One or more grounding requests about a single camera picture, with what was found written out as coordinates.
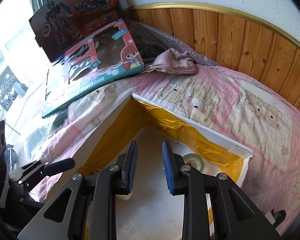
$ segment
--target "gold trim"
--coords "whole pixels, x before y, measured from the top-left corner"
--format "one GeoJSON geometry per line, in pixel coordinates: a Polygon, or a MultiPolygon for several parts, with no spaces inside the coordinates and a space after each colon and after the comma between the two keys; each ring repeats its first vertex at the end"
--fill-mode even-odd
{"type": "Polygon", "coordinates": [[[231,16],[236,16],[247,21],[256,23],[271,30],[274,33],[284,37],[286,40],[290,41],[293,45],[295,45],[298,49],[300,49],[300,41],[294,38],[292,35],[284,31],[283,29],[279,28],[278,26],[268,22],[262,18],[254,16],[252,14],[242,12],[236,9],[232,9],[229,7],[224,7],[220,5],[213,5],[208,3],[196,3],[196,2],[165,2],[165,3],[153,3],[153,4],[146,4],[140,6],[133,6],[125,11],[141,11],[141,10],[149,10],[149,9],[162,9],[162,8],[188,8],[188,9],[199,9],[199,10],[206,10],[206,11],[213,11],[218,13],[223,13],[231,16]]]}

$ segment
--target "superhero toy box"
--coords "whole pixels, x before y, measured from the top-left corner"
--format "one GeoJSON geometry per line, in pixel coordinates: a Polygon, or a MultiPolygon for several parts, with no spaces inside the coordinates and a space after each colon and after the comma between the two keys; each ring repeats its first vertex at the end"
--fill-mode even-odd
{"type": "Polygon", "coordinates": [[[53,62],[98,28],[122,17],[118,0],[50,0],[29,22],[38,45],[53,62]]]}
{"type": "Polygon", "coordinates": [[[48,71],[42,117],[114,80],[137,75],[144,63],[122,19],[66,51],[48,71]]]}

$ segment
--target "cartoon girl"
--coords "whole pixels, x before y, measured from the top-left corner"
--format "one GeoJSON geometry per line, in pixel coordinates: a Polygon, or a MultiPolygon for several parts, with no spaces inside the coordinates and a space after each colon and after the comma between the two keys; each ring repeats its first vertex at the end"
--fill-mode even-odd
{"type": "Polygon", "coordinates": [[[126,71],[141,66],[142,58],[135,45],[125,47],[121,52],[121,57],[123,60],[123,68],[126,71]]]}

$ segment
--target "wood paneling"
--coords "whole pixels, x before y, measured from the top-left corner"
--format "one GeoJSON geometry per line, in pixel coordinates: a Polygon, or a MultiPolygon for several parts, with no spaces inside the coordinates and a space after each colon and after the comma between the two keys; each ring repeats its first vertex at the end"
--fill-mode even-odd
{"type": "Polygon", "coordinates": [[[169,11],[173,35],[194,48],[192,9],[171,8],[169,11]]]}
{"type": "Polygon", "coordinates": [[[300,50],[284,37],[242,18],[200,9],[149,9],[129,17],[259,80],[300,110],[300,50]]]}
{"type": "Polygon", "coordinates": [[[244,37],[245,20],[218,14],[218,43],[216,61],[222,66],[237,70],[244,37]]]}
{"type": "Polygon", "coordinates": [[[216,60],[218,39],[218,13],[193,10],[194,49],[216,60]]]}

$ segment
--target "cartoon girl's face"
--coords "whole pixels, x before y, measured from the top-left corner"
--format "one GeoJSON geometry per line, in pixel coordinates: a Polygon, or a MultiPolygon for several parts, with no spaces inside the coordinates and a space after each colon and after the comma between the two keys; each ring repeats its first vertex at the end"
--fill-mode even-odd
{"type": "Polygon", "coordinates": [[[128,53],[126,54],[126,59],[127,59],[127,60],[129,60],[129,59],[134,59],[134,58],[136,58],[138,55],[139,55],[139,53],[138,53],[138,52],[135,52],[135,51],[132,52],[132,53],[129,53],[129,52],[128,52],[128,53]]]}

